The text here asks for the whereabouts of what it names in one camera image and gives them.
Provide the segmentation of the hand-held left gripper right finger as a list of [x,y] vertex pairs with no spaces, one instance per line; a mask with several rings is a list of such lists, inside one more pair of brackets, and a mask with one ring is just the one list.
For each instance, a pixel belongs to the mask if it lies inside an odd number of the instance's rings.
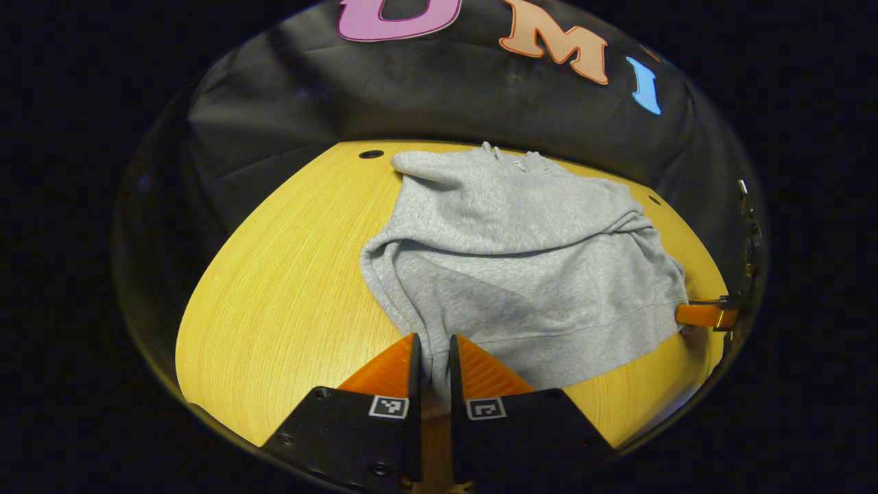
[[614,459],[564,390],[535,390],[461,335],[449,346],[456,484],[582,484]]

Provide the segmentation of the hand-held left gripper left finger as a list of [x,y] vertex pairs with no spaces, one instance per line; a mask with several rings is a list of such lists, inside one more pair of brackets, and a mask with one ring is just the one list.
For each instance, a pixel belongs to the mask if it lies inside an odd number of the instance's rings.
[[409,493],[423,478],[421,344],[401,338],[336,387],[305,394],[261,447],[351,493]]

